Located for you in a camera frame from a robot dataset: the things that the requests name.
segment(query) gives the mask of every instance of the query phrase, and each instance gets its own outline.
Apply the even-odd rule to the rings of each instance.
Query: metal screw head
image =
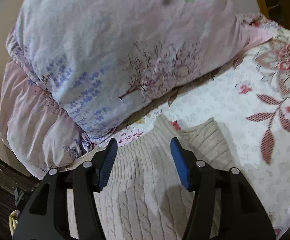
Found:
[[[92,162],[90,162],[90,161],[86,161],[86,162],[84,162],[83,163],[83,167],[84,168],[89,168],[89,167],[91,167],[93,164],[92,164]]]
[[[204,161],[197,161],[197,162],[196,162],[196,165],[197,165],[198,167],[204,167],[204,166],[206,165],[206,163],[205,163]]]
[[[237,175],[237,174],[240,173],[239,169],[237,169],[237,168],[232,168],[231,171],[232,171],[232,173],[235,174],[235,175]]]
[[[58,172],[58,170],[56,168],[52,168],[49,170],[48,174],[49,175],[55,175]]]

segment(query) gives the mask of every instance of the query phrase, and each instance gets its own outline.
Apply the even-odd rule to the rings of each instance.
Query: red flower print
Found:
[[[264,51],[255,61],[264,68],[277,73],[278,83],[284,97],[290,97],[290,42],[273,39],[270,50]]]
[[[279,235],[282,232],[282,228],[274,228],[274,232],[275,232],[276,237],[279,237]]]
[[[180,131],[182,130],[180,125],[177,123],[177,120],[176,121],[171,121],[171,124],[173,125],[173,127],[175,128],[176,131]]]
[[[251,83],[248,80],[245,80],[243,82],[239,82],[236,84],[235,88],[238,90],[238,93],[240,94],[246,94],[247,92],[252,91]]]
[[[284,108],[285,117],[290,119],[290,106]]]
[[[143,134],[143,131],[136,132],[136,136],[137,136],[137,138],[141,137],[142,134]]]

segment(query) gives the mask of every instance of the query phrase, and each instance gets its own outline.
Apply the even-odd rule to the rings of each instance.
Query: pillow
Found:
[[[249,39],[231,0],[25,0],[6,46],[99,143]]]
[[[80,128],[50,93],[13,60],[6,65],[0,99],[0,137],[28,171],[42,179],[82,155]]]

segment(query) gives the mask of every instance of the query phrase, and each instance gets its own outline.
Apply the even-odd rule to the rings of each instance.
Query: beige sweater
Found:
[[[107,187],[94,193],[99,218],[109,239],[181,239],[189,218],[194,193],[181,185],[170,152],[177,137],[184,149],[214,168],[228,170],[232,156],[213,118],[177,132],[165,116],[157,117],[154,129],[124,147],[119,147]],[[99,148],[77,159],[68,169],[91,160]],[[77,237],[72,192],[69,192],[69,222]],[[216,201],[215,214],[220,206]],[[212,235],[218,221],[213,224]]]

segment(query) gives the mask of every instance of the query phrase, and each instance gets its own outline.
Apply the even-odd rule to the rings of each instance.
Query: bed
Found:
[[[120,146],[127,145],[148,133],[159,114],[178,129],[214,117],[277,237],[284,239],[290,228],[290,31],[261,15],[245,18],[274,39],[156,99],[113,136]]]

